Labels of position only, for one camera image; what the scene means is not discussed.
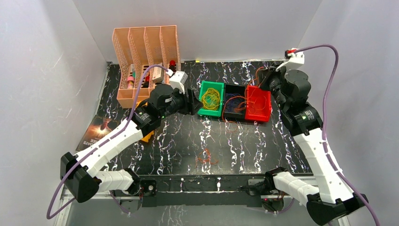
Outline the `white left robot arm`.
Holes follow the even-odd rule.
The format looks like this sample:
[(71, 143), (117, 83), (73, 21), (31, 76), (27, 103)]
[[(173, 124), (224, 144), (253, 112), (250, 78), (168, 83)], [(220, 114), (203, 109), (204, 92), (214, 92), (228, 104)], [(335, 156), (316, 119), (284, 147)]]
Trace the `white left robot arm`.
[(135, 196), (142, 190), (141, 178), (131, 169), (102, 171), (103, 166), (133, 143), (140, 141), (175, 113), (195, 115), (203, 104), (192, 89), (180, 91), (161, 84), (132, 109), (112, 132), (87, 149), (61, 158), (61, 180), (79, 203), (98, 192), (121, 190)]

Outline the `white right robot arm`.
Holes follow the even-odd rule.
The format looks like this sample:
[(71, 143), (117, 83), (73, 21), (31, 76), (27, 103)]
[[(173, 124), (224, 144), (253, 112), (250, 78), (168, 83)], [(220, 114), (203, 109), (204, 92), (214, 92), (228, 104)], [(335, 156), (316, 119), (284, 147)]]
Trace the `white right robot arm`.
[(364, 207), (366, 196), (356, 194), (340, 178), (341, 170), (322, 136), (322, 118), (308, 102), (311, 90), (308, 75), (299, 70), (271, 67), (260, 70), (258, 77), (260, 89), (274, 97), (282, 123), (300, 146), (317, 183), (312, 186), (278, 167), (266, 172), (263, 189), (271, 195), (280, 191), (289, 194), (306, 207), (312, 220), (320, 226)]

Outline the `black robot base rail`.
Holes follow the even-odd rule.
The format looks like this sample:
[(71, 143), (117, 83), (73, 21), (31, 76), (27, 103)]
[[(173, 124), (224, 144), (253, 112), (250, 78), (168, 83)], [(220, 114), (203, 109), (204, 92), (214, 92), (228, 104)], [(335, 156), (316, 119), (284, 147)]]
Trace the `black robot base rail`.
[(288, 194), (266, 191), (263, 174), (142, 175), (141, 178), (136, 194), (117, 190), (111, 194), (123, 204), (137, 201), (139, 208), (244, 205), (278, 214), (287, 211), (294, 203)]

